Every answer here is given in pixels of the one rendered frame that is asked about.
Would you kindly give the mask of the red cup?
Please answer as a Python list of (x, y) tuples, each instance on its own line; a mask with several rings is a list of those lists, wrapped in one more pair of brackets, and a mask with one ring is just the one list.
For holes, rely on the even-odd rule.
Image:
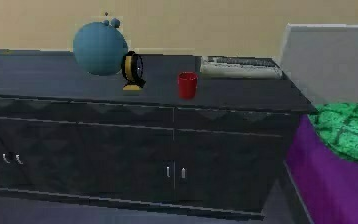
[(194, 72), (182, 72), (178, 75), (179, 97), (192, 99), (195, 97), (198, 76)]

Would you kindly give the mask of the white keyboard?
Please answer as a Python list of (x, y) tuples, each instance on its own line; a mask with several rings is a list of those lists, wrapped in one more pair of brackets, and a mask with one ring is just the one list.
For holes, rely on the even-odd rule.
[(271, 58), (202, 56), (200, 72), (208, 77), (281, 79), (283, 72)]

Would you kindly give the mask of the black sideboard cupboard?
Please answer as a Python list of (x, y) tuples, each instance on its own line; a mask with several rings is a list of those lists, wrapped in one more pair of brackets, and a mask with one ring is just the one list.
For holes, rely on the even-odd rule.
[(0, 50), (0, 195), (219, 219), (262, 219), (311, 102), (287, 77), (178, 76), (150, 54), (145, 87), (84, 72), (69, 52)]

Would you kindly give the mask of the green patterned pillow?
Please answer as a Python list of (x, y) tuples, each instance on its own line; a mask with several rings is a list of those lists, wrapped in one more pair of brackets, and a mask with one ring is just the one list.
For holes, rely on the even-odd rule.
[(308, 119), (320, 140), (341, 159), (358, 163), (358, 103), (320, 104), (316, 109)]

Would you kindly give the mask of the bed with purple cover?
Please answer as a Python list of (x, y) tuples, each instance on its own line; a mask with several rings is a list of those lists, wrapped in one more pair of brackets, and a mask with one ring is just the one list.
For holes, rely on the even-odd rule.
[[(288, 24), (280, 65), (316, 107), (358, 103), (358, 25)], [(358, 163), (341, 159), (301, 118), (286, 165), (313, 224), (358, 224)]]

